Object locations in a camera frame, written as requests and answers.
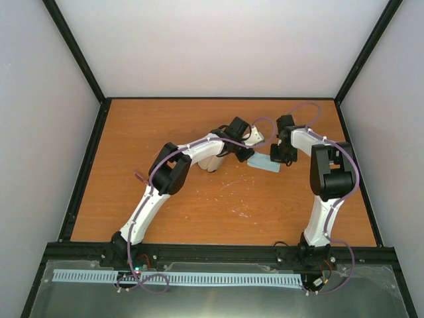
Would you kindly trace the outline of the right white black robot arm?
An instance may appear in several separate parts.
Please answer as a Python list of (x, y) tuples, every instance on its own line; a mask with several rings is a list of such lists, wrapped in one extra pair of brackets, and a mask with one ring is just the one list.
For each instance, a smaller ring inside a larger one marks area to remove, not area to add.
[(347, 142), (333, 142), (308, 126), (297, 126), (291, 115), (276, 121), (278, 142), (270, 148), (273, 162), (291, 166), (298, 152), (310, 157), (309, 185), (314, 203), (298, 244), (298, 262), (313, 268), (331, 257), (331, 232), (341, 205), (359, 187), (358, 168)]

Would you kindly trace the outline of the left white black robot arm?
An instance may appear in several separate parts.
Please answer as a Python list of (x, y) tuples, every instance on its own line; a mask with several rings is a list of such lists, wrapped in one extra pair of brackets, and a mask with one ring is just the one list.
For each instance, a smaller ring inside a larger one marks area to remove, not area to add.
[(253, 146), (262, 141), (254, 125), (235, 117), (229, 125), (214, 129), (193, 142), (165, 144), (148, 171), (140, 202), (111, 238), (115, 260), (126, 267), (137, 261), (138, 250), (134, 246), (143, 242), (149, 224), (165, 201), (181, 190), (193, 165), (214, 172), (228, 154), (244, 162), (254, 154)]

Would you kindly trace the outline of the light blue cleaning cloth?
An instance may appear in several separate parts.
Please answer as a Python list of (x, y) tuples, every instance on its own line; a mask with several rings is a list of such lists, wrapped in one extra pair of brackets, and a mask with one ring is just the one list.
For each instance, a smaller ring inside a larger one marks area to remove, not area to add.
[(270, 159), (270, 156), (267, 154), (262, 154), (255, 152), (248, 160), (248, 166), (252, 168), (257, 168), (261, 170), (266, 170), (269, 172), (278, 173), (280, 171), (280, 164), (273, 162)]

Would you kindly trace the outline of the plaid brown glasses case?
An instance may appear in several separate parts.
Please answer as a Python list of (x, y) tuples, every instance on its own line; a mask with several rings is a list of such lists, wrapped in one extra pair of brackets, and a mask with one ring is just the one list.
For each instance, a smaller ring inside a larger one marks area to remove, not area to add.
[(225, 157), (218, 157), (218, 156), (209, 156), (207, 158), (204, 158), (200, 160), (197, 165), (202, 169), (209, 173), (215, 172), (218, 170), (222, 163), (224, 162)]

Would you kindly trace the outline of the pink transparent sunglasses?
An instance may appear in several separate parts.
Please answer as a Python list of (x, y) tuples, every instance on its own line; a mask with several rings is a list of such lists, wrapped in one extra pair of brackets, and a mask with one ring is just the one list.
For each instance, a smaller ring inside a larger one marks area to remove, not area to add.
[(159, 153), (160, 153), (159, 150), (156, 151), (149, 159), (143, 161), (139, 165), (139, 167), (136, 167), (133, 169), (132, 173), (138, 181), (142, 182), (145, 185), (148, 185), (148, 179), (149, 179), (148, 171)]

